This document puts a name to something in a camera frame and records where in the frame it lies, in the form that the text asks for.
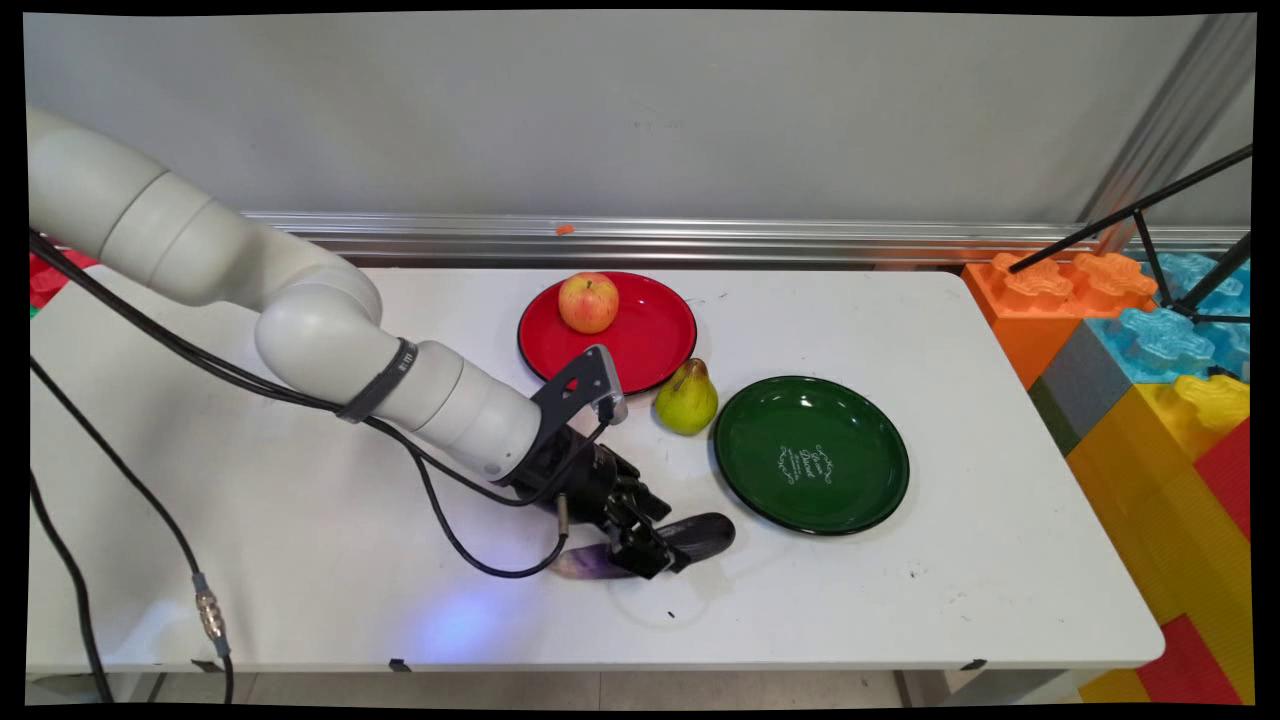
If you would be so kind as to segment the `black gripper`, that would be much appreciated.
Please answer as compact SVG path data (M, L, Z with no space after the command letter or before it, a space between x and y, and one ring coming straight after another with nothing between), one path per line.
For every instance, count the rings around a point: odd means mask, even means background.
M628 460L571 427L561 427L512 473L517 497L536 495L564 460L570 465L558 475L558 491L566 497L570 521L604 529L609 568L652 579L692 564L691 553L678 544L692 518L653 527L672 507L640 480Z

